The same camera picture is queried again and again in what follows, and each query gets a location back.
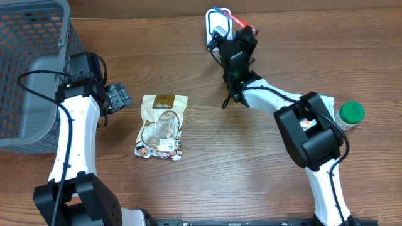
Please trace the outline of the red stick snack packet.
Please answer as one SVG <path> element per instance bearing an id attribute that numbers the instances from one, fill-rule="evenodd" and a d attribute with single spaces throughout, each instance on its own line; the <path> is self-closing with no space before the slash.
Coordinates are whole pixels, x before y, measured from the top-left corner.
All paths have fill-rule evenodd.
<path id="1" fill-rule="evenodd" d="M 246 21 L 238 18 L 237 16 L 234 16 L 233 14 L 231 14 L 230 12 L 228 12 L 228 10 L 223 9 L 223 8 L 218 8 L 218 7 L 214 7 L 214 9 L 220 13 L 221 15 L 225 16 L 228 19 L 231 19 L 232 21 L 234 21 L 237 25 L 241 26 L 242 28 L 246 28 L 246 27 L 250 27 L 252 29 L 252 33 L 255 37 L 257 37 L 258 35 L 258 30 L 251 24 L 247 23 Z"/>

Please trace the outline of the red white snack packet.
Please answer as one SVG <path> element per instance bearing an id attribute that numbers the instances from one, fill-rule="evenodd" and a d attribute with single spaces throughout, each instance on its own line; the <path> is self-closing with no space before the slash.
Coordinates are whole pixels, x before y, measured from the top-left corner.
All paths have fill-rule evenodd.
<path id="1" fill-rule="evenodd" d="M 188 97 L 184 95 L 145 95 L 141 104 L 143 124 L 134 154 L 181 160 L 183 115 L 187 104 Z"/>

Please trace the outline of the orange juice carton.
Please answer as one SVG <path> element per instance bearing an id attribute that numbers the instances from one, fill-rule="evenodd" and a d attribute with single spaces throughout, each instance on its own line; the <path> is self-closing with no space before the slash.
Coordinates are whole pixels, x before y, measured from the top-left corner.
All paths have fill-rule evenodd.
<path id="1" fill-rule="evenodd" d="M 304 131 L 309 130 L 311 127 L 315 126 L 317 124 L 315 119 L 312 119 L 311 121 L 307 119 L 302 119 L 300 121 L 300 125 L 303 128 Z"/>

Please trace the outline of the teal snack packet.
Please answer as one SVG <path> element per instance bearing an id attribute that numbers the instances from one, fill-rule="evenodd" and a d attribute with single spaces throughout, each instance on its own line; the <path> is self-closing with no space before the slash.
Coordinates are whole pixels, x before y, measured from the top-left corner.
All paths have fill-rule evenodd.
<path id="1" fill-rule="evenodd" d="M 320 95 L 321 99 L 323 100 L 329 114 L 331 115 L 332 118 L 334 118 L 334 104 L 335 104 L 335 99 L 330 96 L 326 95 Z"/>

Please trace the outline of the green lid jar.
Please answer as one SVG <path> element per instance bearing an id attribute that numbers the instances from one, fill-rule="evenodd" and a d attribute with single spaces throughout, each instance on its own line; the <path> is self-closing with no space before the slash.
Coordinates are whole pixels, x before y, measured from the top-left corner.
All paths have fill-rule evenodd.
<path id="1" fill-rule="evenodd" d="M 358 102 L 345 103 L 335 114 L 335 123 L 342 130 L 349 130 L 360 123 L 366 115 L 364 107 Z"/>

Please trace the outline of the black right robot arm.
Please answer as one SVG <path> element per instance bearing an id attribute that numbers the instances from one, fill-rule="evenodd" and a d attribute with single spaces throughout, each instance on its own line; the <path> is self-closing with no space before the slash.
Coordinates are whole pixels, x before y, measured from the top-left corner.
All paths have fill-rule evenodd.
<path id="1" fill-rule="evenodd" d="M 350 225 L 340 185 L 339 164 L 350 148 L 345 133 L 332 119 L 322 97 L 316 92 L 292 94 L 270 85 L 250 70 L 257 40 L 247 26 L 228 39 L 220 26 L 212 33 L 211 49 L 217 48 L 215 60 L 223 68 L 228 98 L 246 107 L 272 115 L 285 148 L 294 163 L 308 176 L 315 200 L 315 221 L 319 225 Z"/>

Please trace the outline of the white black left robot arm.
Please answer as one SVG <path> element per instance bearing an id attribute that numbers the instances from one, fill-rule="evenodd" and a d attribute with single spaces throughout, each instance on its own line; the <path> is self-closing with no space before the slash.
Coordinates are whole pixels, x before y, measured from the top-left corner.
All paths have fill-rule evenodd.
<path id="1" fill-rule="evenodd" d="M 48 183 L 34 190 L 34 203 L 48 225 L 156 225 L 144 209 L 123 208 L 101 182 L 95 166 L 95 137 L 107 119 L 132 100 L 122 83 L 107 83 L 107 67 L 95 53 L 70 58 L 71 72 L 52 100 L 60 132 Z"/>

